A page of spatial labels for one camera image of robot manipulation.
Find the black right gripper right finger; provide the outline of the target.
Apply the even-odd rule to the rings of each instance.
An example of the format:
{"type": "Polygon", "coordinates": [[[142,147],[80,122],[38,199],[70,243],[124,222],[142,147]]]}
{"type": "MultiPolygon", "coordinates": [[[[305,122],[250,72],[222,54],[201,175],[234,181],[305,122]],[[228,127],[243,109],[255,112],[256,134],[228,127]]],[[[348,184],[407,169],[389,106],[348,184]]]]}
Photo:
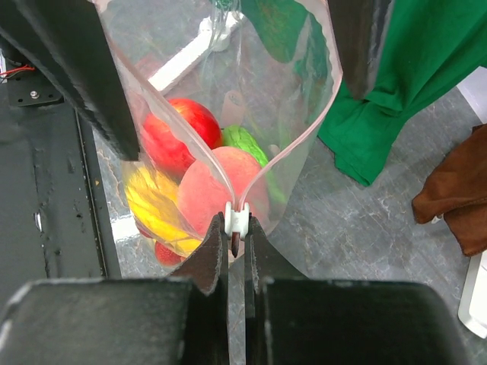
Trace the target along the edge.
{"type": "Polygon", "coordinates": [[[252,217],[245,238],[248,364],[467,364],[453,318],[430,287],[312,280],[252,217]]]}

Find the clear pink-dotted zip bag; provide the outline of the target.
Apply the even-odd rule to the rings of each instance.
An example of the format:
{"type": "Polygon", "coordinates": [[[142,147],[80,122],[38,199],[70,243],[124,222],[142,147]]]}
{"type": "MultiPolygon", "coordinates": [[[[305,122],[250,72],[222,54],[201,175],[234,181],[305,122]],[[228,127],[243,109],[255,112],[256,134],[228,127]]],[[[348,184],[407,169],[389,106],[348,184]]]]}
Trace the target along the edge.
{"type": "Polygon", "coordinates": [[[122,165],[129,209],[174,267],[229,216],[278,224],[342,80],[325,1],[97,1],[139,156],[122,165]]]}

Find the yellow toy corn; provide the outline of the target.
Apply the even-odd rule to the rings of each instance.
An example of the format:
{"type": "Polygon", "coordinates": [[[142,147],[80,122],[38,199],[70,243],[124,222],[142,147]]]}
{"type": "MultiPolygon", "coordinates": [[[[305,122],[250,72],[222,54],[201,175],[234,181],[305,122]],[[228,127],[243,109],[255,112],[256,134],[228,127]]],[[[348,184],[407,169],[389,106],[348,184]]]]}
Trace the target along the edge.
{"type": "Polygon", "coordinates": [[[150,165],[124,163],[122,169],[129,208],[144,232],[176,254],[190,256],[201,244],[202,235],[177,208],[178,185],[150,165]]]}

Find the green toy cucumber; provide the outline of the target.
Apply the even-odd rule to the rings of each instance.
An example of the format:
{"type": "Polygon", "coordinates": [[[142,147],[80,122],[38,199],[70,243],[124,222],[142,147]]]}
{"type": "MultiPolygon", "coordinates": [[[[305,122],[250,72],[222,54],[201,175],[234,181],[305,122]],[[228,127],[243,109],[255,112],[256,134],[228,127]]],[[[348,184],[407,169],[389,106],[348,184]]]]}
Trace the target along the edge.
{"type": "MultiPolygon", "coordinates": [[[[222,130],[224,146],[239,148],[252,155],[261,167],[265,167],[269,159],[257,140],[242,126],[230,125],[222,130]]],[[[278,185],[275,174],[269,171],[266,174],[269,193],[275,203],[284,204],[287,202],[282,189],[278,185]]]]}

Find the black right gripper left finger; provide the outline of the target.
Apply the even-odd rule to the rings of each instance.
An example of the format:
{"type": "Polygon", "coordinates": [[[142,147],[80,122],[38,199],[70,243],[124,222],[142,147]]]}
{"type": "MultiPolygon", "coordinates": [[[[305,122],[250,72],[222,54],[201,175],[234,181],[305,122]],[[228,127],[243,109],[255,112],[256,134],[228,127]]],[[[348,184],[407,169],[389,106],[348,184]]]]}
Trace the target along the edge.
{"type": "Polygon", "coordinates": [[[165,278],[26,283],[1,320],[3,364],[226,364],[228,258],[216,214],[165,278]]]}

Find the pink toy peach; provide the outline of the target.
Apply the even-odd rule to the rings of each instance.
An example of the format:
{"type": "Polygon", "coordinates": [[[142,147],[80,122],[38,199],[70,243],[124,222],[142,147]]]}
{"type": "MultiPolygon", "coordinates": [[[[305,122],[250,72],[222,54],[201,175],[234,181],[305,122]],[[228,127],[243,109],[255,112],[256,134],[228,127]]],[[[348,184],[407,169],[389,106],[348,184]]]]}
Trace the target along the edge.
{"type": "Polygon", "coordinates": [[[227,202],[240,201],[246,187],[261,170],[257,160],[239,148],[219,147],[213,153],[224,167],[235,196],[202,161],[197,160],[189,167],[179,185],[177,207],[199,236],[205,236],[213,216],[224,211],[227,202]]]}

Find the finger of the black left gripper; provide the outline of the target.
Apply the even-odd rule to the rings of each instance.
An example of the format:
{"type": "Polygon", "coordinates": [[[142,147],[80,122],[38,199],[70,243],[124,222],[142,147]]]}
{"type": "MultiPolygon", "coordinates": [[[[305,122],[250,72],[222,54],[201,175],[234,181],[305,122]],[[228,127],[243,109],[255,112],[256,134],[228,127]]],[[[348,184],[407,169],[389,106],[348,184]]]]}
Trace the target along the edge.
{"type": "Polygon", "coordinates": [[[3,1],[1,38],[47,77],[120,159],[138,159],[132,114],[92,2],[3,1]]]}
{"type": "Polygon", "coordinates": [[[343,79],[356,100],[374,88],[393,8],[393,0],[329,2],[343,79]]]}

